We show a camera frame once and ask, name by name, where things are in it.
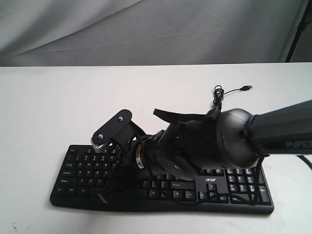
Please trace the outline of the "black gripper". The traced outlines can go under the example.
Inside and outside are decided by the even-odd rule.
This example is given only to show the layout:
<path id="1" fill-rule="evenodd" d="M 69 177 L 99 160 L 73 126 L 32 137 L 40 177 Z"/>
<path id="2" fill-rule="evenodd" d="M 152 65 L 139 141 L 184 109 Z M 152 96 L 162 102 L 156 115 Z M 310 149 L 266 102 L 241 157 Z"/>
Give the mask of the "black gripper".
<path id="1" fill-rule="evenodd" d="M 110 149 L 109 155 L 116 156 L 115 166 L 112 166 L 102 191 L 97 194 L 104 204 L 109 204 L 120 193 L 134 187 L 137 180 L 166 173 L 155 155 L 160 137 L 161 133 L 136 136 L 124 156 L 119 144 Z"/>

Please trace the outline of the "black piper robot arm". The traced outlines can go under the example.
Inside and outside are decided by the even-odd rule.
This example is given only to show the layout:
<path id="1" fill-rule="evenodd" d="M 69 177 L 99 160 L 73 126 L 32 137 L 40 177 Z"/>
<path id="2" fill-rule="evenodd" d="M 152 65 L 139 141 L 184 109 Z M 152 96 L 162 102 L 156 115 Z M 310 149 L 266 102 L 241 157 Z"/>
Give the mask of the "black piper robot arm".
<path id="1" fill-rule="evenodd" d="M 312 103 L 305 101 L 261 115 L 243 109 L 206 114 L 180 114 L 154 110 L 168 123 L 165 130 L 146 134 L 132 121 L 132 112 L 120 110 L 92 136 L 99 154 L 109 145 L 120 148 L 117 164 L 98 197 L 111 198 L 143 179 L 169 173 L 193 180 L 204 169 L 260 171 L 270 155 L 309 155 L 312 152 Z"/>

